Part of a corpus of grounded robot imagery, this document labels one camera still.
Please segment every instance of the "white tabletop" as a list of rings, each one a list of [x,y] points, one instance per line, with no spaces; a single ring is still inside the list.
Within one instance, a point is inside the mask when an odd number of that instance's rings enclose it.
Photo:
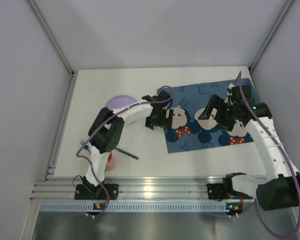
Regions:
[[[140,99],[155,95],[163,85],[171,87],[251,78],[246,66],[179,67],[80,70],[57,158],[55,177],[84,175],[88,163],[76,157],[80,140],[106,102],[117,95]],[[124,126],[118,148],[139,157],[135,160],[114,151],[116,167],[111,177],[206,177],[244,172],[264,176],[265,168],[253,142],[188,152],[168,153],[162,128],[150,130],[145,119]]]

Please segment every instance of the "white wall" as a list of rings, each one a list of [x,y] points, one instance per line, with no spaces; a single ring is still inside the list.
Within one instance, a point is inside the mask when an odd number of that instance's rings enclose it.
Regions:
[[[284,147],[300,170],[300,0],[294,4],[254,75]]]
[[[36,0],[75,70],[250,65],[284,0]]]
[[[42,180],[69,75],[25,0],[0,0],[0,240]]]

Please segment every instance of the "gray floor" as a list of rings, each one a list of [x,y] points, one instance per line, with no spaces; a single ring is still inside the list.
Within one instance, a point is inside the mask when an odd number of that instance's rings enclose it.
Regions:
[[[286,235],[294,229],[287,209],[262,211],[271,229]],[[241,217],[221,218],[202,213],[107,213],[93,220],[79,215],[50,234],[53,227],[73,213],[42,212],[32,240],[272,240],[254,209]]]

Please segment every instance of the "polka dot bow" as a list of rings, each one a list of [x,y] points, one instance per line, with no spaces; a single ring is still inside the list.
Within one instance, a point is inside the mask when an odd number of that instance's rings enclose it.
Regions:
[[[230,137],[230,145],[244,144],[245,140],[242,137]]]
[[[182,136],[184,135],[184,133],[185,134],[191,134],[191,130],[187,126],[184,126],[181,129],[177,129],[177,130],[175,130],[175,132],[176,132],[176,135],[177,135],[178,138],[182,138]]]

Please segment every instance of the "cartoon mouse face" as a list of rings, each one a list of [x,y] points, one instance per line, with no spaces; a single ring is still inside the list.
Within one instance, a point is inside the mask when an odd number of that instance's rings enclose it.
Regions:
[[[228,131],[227,133],[232,137],[244,137],[245,135],[247,135],[248,131],[244,127],[243,123],[237,120],[235,121],[232,131]]]
[[[172,129],[178,129],[187,124],[188,118],[186,115],[186,111],[181,107],[172,107],[173,117],[172,117]]]
[[[211,115],[209,119],[207,120],[198,120],[199,116],[204,112],[205,108],[199,109],[195,114],[194,114],[194,119],[197,120],[199,123],[200,127],[202,127],[205,130],[211,130],[217,125],[216,120],[214,120],[214,117],[216,116],[217,109],[213,109],[211,112]]]

